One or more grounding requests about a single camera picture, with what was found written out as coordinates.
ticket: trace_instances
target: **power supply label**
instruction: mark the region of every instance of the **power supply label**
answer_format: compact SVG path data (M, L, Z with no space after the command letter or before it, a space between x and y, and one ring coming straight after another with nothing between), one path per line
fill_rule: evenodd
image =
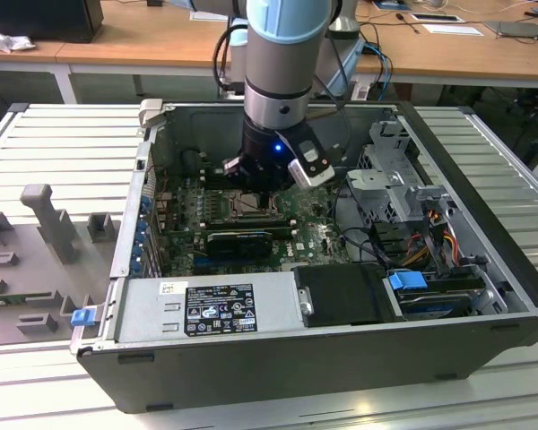
M257 331L253 285L186 289L184 332L187 336Z

